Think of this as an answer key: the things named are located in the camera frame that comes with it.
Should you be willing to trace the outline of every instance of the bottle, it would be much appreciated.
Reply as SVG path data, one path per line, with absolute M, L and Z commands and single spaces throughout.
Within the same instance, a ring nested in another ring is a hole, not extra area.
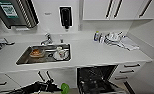
M 96 31 L 94 35 L 94 41 L 98 41 L 98 40 L 99 40 L 99 31 Z
M 104 40 L 105 40 L 105 35 L 101 33 L 99 38 L 99 43 L 104 43 Z

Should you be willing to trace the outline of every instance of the stainless steel sink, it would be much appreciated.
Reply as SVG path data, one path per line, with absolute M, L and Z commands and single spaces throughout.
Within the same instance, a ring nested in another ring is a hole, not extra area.
M 63 60 L 56 60 L 53 57 L 53 54 L 56 52 L 57 47 L 62 47 L 63 50 L 66 50 L 68 53 L 68 57 L 64 58 Z M 31 57 L 30 53 L 34 49 L 45 51 L 44 56 L 43 57 Z M 20 59 L 16 62 L 16 64 L 20 65 L 20 64 L 45 63 L 45 62 L 61 62 L 61 61 L 69 61 L 70 59 L 71 59 L 70 44 L 31 46 L 27 48 L 27 50 L 23 53 Z

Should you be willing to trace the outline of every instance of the white countertop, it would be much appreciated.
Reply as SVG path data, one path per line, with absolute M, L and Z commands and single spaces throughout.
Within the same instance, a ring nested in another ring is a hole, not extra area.
M 0 51 L 0 73 L 40 70 L 66 67 L 84 67 L 98 65 L 113 65 L 129 62 L 151 62 L 149 58 L 140 50 L 128 51 L 126 49 L 100 44 L 93 40 L 73 40 L 64 41 L 70 44 L 71 60 L 60 62 L 46 62 L 35 64 L 17 65 L 21 55 L 29 46 L 37 46 L 39 42 L 16 43 L 15 45 L 6 45 Z

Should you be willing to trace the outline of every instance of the soap dispenser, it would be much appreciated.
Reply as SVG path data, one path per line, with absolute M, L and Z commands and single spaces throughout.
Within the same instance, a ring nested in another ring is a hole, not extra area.
M 66 31 L 72 26 L 71 7 L 60 7 L 60 17 L 62 26 Z

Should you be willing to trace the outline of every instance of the wall-mounted soap dispenser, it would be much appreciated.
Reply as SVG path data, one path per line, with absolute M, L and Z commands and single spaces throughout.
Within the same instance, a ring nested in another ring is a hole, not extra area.
M 31 0 L 0 0 L 0 18 L 8 29 L 11 26 L 33 28 L 38 24 Z
M 69 27 L 72 26 L 71 7 L 60 7 L 60 17 L 62 26 L 68 31 Z

